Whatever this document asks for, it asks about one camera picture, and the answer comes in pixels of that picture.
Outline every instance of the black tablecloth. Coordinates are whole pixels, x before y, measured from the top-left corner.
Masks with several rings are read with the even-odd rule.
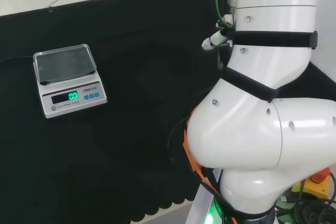
[[[129,223],[193,200],[182,129],[218,79],[214,0],[97,0],[0,17],[0,60],[88,44],[108,104],[45,119],[29,59],[0,64],[0,223]],[[169,155],[175,159],[172,165]]]

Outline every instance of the black strap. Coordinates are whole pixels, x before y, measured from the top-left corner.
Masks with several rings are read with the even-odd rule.
[[[224,69],[221,73],[221,78],[237,88],[244,90],[245,92],[264,101],[271,102],[278,94],[277,89],[272,89],[231,68]]]
[[[317,31],[297,33],[288,31],[228,31],[228,39],[234,45],[264,47],[310,47],[315,49],[318,42]]]
[[[257,220],[244,220],[242,224],[270,224],[274,223],[276,218],[275,208],[265,217]]]
[[[245,212],[240,212],[240,211],[237,211],[235,210],[225,199],[223,199],[222,197],[218,197],[216,196],[216,199],[220,205],[220,207],[222,209],[225,210],[225,214],[231,216],[231,217],[234,217],[236,219],[239,219],[239,220],[253,220],[253,219],[260,219],[260,218],[263,218],[267,215],[269,215],[272,211],[274,211],[275,209],[275,204],[276,202],[274,203],[274,205],[269,209],[267,210],[266,212],[262,212],[260,214],[247,214]]]

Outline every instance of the wall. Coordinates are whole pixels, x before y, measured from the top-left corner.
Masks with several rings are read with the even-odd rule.
[[[336,81],[336,56],[334,34],[336,30],[336,6],[334,0],[318,0],[316,29],[319,42],[313,51],[312,63],[333,81]]]

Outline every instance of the digital display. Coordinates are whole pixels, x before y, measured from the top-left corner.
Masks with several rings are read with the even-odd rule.
[[[59,94],[54,97],[51,97],[51,100],[53,104],[56,104],[60,102],[72,101],[78,98],[79,98],[79,95],[77,91],[71,91],[69,93]]]

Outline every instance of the green light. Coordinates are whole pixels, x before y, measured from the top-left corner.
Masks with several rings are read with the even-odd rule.
[[[205,218],[204,224],[213,224],[214,223],[214,217],[211,214],[208,214]]]
[[[74,100],[74,99],[79,98],[79,95],[78,95],[77,92],[70,93],[70,94],[68,94],[68,96],[69,96],[69,100]]]

